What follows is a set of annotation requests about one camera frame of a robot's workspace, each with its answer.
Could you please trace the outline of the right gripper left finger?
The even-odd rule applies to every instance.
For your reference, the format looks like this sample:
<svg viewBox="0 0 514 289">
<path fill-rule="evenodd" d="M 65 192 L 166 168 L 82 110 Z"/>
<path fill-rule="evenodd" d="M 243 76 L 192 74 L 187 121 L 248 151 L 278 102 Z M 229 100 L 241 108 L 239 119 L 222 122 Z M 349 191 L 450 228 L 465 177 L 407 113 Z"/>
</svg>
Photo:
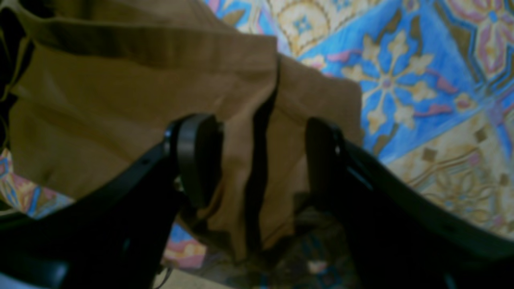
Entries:
<svg viewBox="0 0 514 289">
<path fill-rule="evenodd" d="M 1 217 L 2 289 L 152 287 L 181 207 L 212 198 L 222 139 L 214 115 L 189 115 L 80 201 L 39 219 Z"/>
</svg>

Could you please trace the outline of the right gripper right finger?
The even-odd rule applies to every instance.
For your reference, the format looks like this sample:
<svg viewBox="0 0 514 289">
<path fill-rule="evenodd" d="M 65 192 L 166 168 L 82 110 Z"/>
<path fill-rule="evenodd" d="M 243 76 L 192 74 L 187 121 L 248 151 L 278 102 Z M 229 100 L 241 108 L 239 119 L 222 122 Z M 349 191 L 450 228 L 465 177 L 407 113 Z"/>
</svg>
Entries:
<svg viewBox="0 0 514 289">
<path fill-rule="evenodd" d="M 316 205 L 343 226 L 364 288 L 512 289 L 512 241 L 423 199 L 333 122 L 308 119 L 305 146 Z"/>
</svg>

